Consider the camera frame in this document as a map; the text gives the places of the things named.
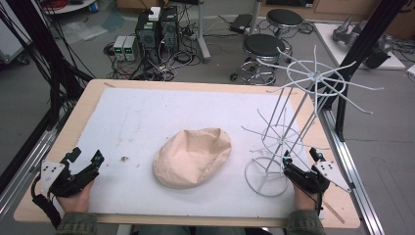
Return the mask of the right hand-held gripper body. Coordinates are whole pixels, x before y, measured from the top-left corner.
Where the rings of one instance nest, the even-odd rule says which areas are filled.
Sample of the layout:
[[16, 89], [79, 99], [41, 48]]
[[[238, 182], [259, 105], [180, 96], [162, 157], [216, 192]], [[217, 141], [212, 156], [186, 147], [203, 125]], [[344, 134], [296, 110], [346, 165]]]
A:
[[292, 181], [299, 188], [310, 194], [325, 192], [331, 183], [348, 193], [351, 192], [348, 183], [345, 181], [336, 163], [322, 162], [321, 165], [321, 171], [313, 170], [311, 167], [311, 170], [304, 171], [305, 179]]

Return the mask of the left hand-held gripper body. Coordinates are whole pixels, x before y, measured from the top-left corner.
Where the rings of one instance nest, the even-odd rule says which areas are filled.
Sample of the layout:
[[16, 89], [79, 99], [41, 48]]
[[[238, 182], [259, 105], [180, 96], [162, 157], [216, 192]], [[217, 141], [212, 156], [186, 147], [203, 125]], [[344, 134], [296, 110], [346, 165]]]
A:
[[98, 175], [62, 174], [64, 166], [60, 163], [43, 162], [40, 169], [40, 193], [47, 196], [52, 193], [57, 197], [68, 198], [81, 192], [81, 190]]

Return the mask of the white wire hat rack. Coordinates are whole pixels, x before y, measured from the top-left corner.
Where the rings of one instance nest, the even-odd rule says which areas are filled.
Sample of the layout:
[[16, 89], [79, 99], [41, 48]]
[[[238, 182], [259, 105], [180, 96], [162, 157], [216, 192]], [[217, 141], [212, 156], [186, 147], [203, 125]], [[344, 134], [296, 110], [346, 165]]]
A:
[[262, 147], [259, 156], [252, 159], [245, 168], [245, 179], [249, 187], [265, 197], [283, 194], [292, 181], [283, 172], [283, 155], [289, 151], [293, 164], [304, 171], [311, 170], [314, 159], [309, 154], [311, 148], [321, 153], [305, 141], [314, 122], [323, 111], [326, 101], [333, 95], [325, 92], [339, 68], [331, 68], [317, 60], [297, 60], [283, 67], [287, 74], [285, 83], [270, 91], [277, 95], [277, 101], [269, 115], [259, 116], [265, 127], [256, 134]]

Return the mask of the beige cloth hat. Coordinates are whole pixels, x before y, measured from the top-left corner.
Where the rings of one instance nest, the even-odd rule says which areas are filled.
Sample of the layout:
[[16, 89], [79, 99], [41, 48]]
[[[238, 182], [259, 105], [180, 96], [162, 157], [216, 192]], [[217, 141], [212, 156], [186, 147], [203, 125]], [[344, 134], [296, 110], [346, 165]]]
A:
[[231, 138], [220, 128], [182, 130], [159, 149], [153, 172], [168, 188], [194, 188], [219, 172], [231, 151]]

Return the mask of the person's right hand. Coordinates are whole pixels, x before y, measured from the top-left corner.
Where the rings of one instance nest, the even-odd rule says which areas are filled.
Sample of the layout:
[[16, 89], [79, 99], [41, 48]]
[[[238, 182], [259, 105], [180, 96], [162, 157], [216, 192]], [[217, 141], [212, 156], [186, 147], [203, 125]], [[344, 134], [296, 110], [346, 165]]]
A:
[[294, 184], [294, 205], [298, 211], [316, 211], [318, 206], [318, 195], [304, 192], [298, 185]]

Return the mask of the person's left hand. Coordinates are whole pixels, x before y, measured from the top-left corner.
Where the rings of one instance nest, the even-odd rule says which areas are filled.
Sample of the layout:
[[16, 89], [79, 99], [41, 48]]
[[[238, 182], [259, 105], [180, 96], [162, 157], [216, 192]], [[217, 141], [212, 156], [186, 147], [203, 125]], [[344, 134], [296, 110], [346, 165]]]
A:
[[94, 182], [88, 183], [80, 193], [68, 198], [58, 197], [57, 200], [65, 213], [88, 212], [90, 203], [90, 191]]

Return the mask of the white felt mat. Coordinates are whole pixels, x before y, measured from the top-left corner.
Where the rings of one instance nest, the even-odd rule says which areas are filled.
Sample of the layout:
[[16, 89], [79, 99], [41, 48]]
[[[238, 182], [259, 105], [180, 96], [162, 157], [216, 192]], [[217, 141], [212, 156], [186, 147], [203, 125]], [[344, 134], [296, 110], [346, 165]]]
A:
[[[308, 148], [286, 108], [261, 139], [280, 96], [271, 94], [107, 88], [79, 140], [79, 171], [95, 152], [105, 160], [95, 179], [90, 210], [101, 214], [284, 218], [294, 208], [291, 183], [273, 157], [282, 132], [294, 144], [294, 162], [307, 168]], [[218, 127], [231, 139], [229, 160], [211, 179], [172, 189], [156, 178], [157, 151], [181, 130]]]

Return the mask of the grey power supply unit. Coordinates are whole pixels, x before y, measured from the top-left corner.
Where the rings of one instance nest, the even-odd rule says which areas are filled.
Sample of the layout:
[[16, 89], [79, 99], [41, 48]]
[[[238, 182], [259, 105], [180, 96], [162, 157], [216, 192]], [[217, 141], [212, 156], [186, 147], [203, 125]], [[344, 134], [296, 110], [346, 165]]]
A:
[[125, 60], [125, 56], [124, 56], [124, 52], [123, 52], [123, 45], [124, 42], [126, 40], [125, 36], [118, 36], [115, 40], [115, 43], [113, 45], [113, 49], [115, 52], [115, 57], [119, 60], [119, 61], [124, 61]]
[[126, 61], [135, 61], [138, 57], [138, 44], [135, 36], [127, 36], [124, 44], [123, 51]]

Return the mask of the black round stool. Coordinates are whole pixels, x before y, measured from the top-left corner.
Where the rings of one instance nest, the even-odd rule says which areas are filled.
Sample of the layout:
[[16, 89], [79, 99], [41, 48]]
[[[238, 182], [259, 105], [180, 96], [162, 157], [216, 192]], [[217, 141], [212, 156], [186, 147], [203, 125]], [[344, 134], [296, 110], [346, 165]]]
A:
[[302, 17], [296, 12], [286, 9], [273, 9], [266, 14], [266, 20], [276, 28], [274, 35], [278, 38], [302, 24]]
[[247, 36], [243, 42], [243, 51], [248, 57], [230, 74], [230, 80], [241, 78], [248, 85], [273, 85], [276, 81], [276, 66], [279, 65], [284, 50], [284, 43], [273, 35]]

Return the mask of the grey equipment case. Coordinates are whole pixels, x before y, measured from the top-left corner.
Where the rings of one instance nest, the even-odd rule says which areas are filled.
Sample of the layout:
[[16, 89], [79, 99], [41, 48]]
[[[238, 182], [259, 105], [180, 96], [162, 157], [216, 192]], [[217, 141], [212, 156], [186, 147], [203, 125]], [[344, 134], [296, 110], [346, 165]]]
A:
[[0, 0], [0, 64], [10, 64], [23, 51], [23, 46], [4, 21], [25, 43], [29, 44], [31, 38], [6, 0]]

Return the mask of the black computer tower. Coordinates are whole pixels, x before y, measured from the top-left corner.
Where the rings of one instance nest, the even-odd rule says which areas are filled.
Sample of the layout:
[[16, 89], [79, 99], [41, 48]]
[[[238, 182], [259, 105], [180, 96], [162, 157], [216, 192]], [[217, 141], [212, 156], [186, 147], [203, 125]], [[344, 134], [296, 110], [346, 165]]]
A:
[[143, 11], [139, 15], [135, 33], [141, 57], [145, 60], [146, 64], [153, 63], [156, 65], [160, 62], [160, 23], [150, 21], [149, 16], [149, 11]]
[[179, 51], [178, 40], [178, 8], [176, 6], [167, 7], [161, 11], [161, 41], [164, 50], [169, 53]]

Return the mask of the white round table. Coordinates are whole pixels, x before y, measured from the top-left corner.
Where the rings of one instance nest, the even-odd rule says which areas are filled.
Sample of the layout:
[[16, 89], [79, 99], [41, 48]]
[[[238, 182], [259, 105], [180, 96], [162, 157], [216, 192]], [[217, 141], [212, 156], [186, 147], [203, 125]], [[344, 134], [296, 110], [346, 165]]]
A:
[[99, 10], [97, 0], [44, 0], [42, 10], [47, 15], [70, 13], [81, 9], [89, 9], [95, 13]]

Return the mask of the black flat box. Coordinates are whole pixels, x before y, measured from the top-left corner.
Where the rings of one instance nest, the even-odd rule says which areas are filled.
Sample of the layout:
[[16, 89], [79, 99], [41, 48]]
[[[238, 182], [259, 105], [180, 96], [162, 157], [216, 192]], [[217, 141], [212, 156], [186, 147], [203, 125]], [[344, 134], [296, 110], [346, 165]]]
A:
[[229, 29], [237, 33], [245, 33], [245, 30], [251, 26], [252, 15], [241, 14], [230, 24]]

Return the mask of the aluminium rail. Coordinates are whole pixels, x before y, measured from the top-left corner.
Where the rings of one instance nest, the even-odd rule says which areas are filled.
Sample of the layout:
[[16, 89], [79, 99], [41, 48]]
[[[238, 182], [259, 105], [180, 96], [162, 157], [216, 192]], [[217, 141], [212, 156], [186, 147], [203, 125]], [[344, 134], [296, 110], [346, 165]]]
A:
[[15, 172], [0, 193], [0, 220], [8, 213], [13, 204], [22, 196], [28, 187], [30, 179], [36, 174], [40, 162], [46, 157], [56, 141], [56, 130], [45, 130], [30, 136], [17, 154], [17, 160], [11, 162]]
[[351, 185], [351, 197], [357, 207], [359, 219], [363, 222], [369, 235], [386, 235], [369, 195], [366, 192], [348, 146], [336, 133], [335, 116], [331, 111], [322, 111], [320, 117], [326, 128], [328, 139], [334, 144], [335, 157], [344, 172], [346, 182]]

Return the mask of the black metal frame post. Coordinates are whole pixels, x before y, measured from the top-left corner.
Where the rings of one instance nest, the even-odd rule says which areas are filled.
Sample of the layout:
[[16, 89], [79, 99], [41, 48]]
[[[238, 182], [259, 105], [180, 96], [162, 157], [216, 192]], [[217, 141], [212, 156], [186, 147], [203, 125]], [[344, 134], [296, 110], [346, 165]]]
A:
[[356, 42], [351, 46], [346, 57], [342, 61], [342, 69], [339, 70], [338, 74], [332, 73], [330, 78], [333, 78], [333, 81], [324, 85], [325, 92], [333, 95], [333, 98], [329, 98], [326, 101], [324, 110], [330, 110], [333, 102], [336, 99], [339, 99], [335, 133], [342, 142], [345, 141], [344, 123], [346, 104], [351, 104], [351, 101], [347, 97], [350, 80], [362, 64], [363, 60], [369, 55], [369, 52], [375, 46], [375, 43], [407, 2], [408, 0], [381, 0], [370, 16], [367, 25], [363, 28], [362, 33], [358, 36]]

